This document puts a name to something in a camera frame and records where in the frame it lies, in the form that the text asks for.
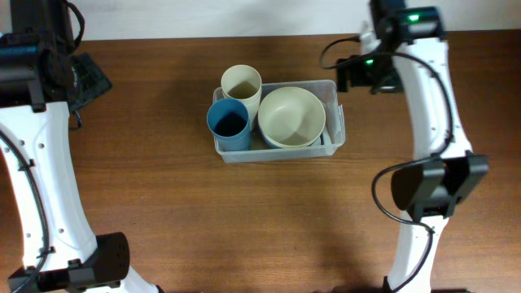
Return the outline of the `cream bowl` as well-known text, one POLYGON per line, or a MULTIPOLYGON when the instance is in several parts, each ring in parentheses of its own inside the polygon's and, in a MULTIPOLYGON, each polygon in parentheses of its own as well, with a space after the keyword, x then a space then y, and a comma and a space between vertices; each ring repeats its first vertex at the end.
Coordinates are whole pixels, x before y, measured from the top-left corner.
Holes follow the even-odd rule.
POLYGON ((287 86, 264 97, 257 119, 261 135, 270 147, 308 147, 322 135, 326 110, 315 94, 287 86))

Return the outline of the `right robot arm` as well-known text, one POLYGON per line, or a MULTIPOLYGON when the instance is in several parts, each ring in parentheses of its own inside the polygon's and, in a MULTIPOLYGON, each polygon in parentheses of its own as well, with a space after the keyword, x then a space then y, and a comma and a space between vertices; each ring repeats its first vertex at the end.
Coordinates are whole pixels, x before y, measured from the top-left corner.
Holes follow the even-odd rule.
POLYGON ((473 152, 453 95, 447 33, 435 7, 408 7, 403 0, 371 0, 371 21, 354 41, 359 55, 338 59, 338 90, 367 87, 372 94, 404 93, 414 139, 412 161, 377 173, 391 177, 400 225, 396 256, 382 292, 429 292, 440 236, 489 170, 488 158, 473 152))

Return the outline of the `cream cup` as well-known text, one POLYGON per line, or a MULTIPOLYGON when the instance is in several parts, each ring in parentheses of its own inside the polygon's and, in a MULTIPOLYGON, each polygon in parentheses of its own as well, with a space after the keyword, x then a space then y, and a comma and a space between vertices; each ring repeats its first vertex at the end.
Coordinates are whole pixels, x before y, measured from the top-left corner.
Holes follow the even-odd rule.
POLYGON ((262 78, 249 65, 234 65, 223 73, 221 89, 226 98, 234 98, 249 105, 261 96, 262 78))
POLYGON ((254 103, 248 104, 246 106, 250 130, 253 131, 255 127, 257 127, 257 114, 260 108, 261 101, 258 99, 254 103))

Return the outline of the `blue cup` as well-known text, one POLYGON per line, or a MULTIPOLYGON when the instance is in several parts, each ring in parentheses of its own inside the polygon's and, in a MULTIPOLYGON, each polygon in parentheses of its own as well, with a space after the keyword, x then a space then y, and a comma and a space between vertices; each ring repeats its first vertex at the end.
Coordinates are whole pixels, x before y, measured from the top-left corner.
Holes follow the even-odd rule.
POLYGON ((249 135, 242 136, 232 141, 217 139, 217 145, 221 151, 249 151, 251 147, 251 137, 249 135))
POLYGON ((232 98, 218 100, 209 108, 207 124, 212 134, 223 141, 233 141, 250 132, 247 108, 232 98))

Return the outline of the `blue bowl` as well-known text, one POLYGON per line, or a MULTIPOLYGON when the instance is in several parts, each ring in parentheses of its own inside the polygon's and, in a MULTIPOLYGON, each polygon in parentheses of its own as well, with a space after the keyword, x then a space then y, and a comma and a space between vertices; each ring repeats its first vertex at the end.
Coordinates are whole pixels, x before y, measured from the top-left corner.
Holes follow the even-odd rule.
POLYGON ((271 146, 265 140, 264 134, 259 129, 256 131, 256 148, 259 150, 266 150, 271 148, 271 146))

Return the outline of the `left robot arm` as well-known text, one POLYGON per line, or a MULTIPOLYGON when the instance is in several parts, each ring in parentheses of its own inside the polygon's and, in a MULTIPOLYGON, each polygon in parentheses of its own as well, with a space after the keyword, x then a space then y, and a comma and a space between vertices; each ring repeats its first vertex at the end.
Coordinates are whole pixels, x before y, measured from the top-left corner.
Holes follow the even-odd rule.
POLYGON ((121 232, 95 234, 77 187, 70 122, 112 84, 79 53, 84 22, 66 0, 10 4, 11 31, 1 37, 1 152, 24 234, 13 292, 157 292, 130 264, 121 232))

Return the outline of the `cream cup front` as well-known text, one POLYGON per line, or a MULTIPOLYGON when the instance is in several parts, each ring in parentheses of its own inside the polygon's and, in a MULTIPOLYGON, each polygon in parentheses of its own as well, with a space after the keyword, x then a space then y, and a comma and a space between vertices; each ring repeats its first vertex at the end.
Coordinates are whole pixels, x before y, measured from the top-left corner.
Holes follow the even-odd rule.
POLYGON ((257 114, 260 108, 261 101, 258 99, 254 103, 248 104, 246 106, 250 130, 253 131, 255 127, 257 127, 257 114))

